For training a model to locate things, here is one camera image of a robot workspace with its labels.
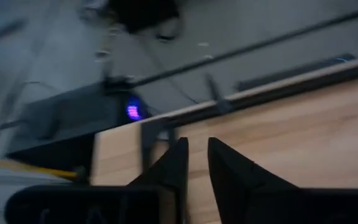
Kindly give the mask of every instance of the wooden surface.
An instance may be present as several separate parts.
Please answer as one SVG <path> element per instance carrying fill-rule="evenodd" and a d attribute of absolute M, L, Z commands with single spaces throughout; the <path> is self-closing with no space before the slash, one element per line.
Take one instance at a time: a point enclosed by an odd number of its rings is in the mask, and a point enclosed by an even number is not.
<path fill-rule="evenodd" d="M 297 186 L 358 188 L 358 80 L 189 124 L 178 132 L 189 140 L 192 223 L 220 222 L 208 173 L 212 136 Z M 165 146 L 158 148 L 161 154 Z M 124 185 L 138 176 L 139 123 L 99 134 L 93 168 L 94 185 Z"/>

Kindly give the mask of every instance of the purple light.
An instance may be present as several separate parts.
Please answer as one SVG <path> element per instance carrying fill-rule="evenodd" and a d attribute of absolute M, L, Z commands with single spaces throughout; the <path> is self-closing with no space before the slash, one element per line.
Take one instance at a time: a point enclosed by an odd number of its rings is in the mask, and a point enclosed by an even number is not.
<path fill-rule="evenodd" d="M 127 114 L 129 116 L 129 118 L 132 120 L 138 121 L 138 120 L 142 119 L 142 117 L 139 115 L 137 106 L 128 106 Z"/>

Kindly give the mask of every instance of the yellow cable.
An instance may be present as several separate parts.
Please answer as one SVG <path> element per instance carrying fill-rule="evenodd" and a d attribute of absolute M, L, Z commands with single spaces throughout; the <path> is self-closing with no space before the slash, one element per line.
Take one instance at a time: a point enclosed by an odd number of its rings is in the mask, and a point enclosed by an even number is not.
<path fill-rule="evenodd" d="M 52 174 L 60 177 L 68 177 L 75 178 L 77 174 L 75 172 L 64 171 L 64 170 L 56 170 L 56 169 L 48 169 L 43 167 L 30 166 L 25 164 L 13 164 L 11 162 L 0 161 L 0 167 L 7 168 L 10 170 L 17 171 L 28 171 L 28 172 L 39 172 L 43 174 Z"/>

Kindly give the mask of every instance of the concrete floor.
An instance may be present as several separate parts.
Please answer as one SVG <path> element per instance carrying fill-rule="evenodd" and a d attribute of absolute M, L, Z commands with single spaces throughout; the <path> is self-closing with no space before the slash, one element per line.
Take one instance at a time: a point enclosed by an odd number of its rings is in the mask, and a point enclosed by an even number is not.
<path fill-rule="evenodd" d="M 24 103 L 100 79 L 100 64 L 95 62 L 94 52 L 103 38 L 104 27 L 80 22 L 76 15 L 79 5 L 80 0 L 0 0 L 0 24 L 15 17 L 29 19 L 25 29 L 0 40 L 0 112 L 5 97 L 18 83 L 44 82 L 54 86 L 49 89 L 29 85 L 6 119 L 14 119 Z M 161 72 L 162 68 L 155 66 L 141 43 L 149 46 L 164 69 L 173 69 L 201 60 L 205 55 L 221 54 L 355 10 L 358 10 L 358 1 L 352 0 L 188 0 L 181 6 L 186 26 L 180 39 L 163 44 L 153 38 L 152 30 L 138 36 L 117 37 L 113 45 L 114 73 L 139 78 Z M 172 80 L 192 98 L 203 101 L 208 99 L 205 73 L 212 74 L 223 93 L 230 95 L 238 80 L 345 52 L 358 56 L 358 20 L 203 67 Z M 142 86 L 138 91 L 161 113 L 192 104 L 166 80 Z M 1 134 L 0 158 L 11 133 L 12 130 L 7 130 Z M 56 179 L 1 169 L 0 176 L 17 180 L 23 177 Z M 37 179 L 26 184 L 0 182 L 0 223 L 3 223 L 1 214 L 7 198 L 34 183 Z"/>

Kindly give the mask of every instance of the gray floor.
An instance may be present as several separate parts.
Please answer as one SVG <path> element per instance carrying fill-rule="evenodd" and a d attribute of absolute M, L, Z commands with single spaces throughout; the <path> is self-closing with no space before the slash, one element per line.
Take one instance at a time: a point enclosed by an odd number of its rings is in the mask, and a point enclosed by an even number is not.
<path fill-rule="evenodd" d="M 0 40 L 0 112 L 5 97 L 18 83 L 44 82 L 54 88 L 28 85 L 15 110 L 39 100 L 100 79 L 100 64 L 95 62 L 105 33 L 103 26 L 80 22 L 76 10 L 80 1 L 73 0 L 0 0 L 0 24 L 15 17 L 26 17 L 25 29 Z M 181 65 L 203 60 L 243 45 L 284 34 L 291 30 L 358 10 L 352 0 L 187 0 L 181 5 L 185 30 L 180 39 L 170 44 L 157 42 L 152 30 L 138 36 L 122 34 L 114 41 L 114 73 L 147 77 Z M 144 50 L 146 44 L 159 58 L 163 68 L 156 67 Z M 234 92 L 238 80 L 292 68 L 303 63 L 342 53 L 358 56 L 358 20 L 315 32 L 267 49 L 236 57 L 172 78 L 187 94 L 199 101 L 208 94 L 203 74 L 210 73 L 225 95 Z M 189 106 L 166 80 L 138 89 L 145 101 L 160 113 Z M 12 130 L 0 137 L 0 158 Z M 0 176 L 20 180 L 22 177 L 53 177 L 14 173 L 0 169 Z M 0 182 L 0 223 L 6 199 L 26 184 Z"/>

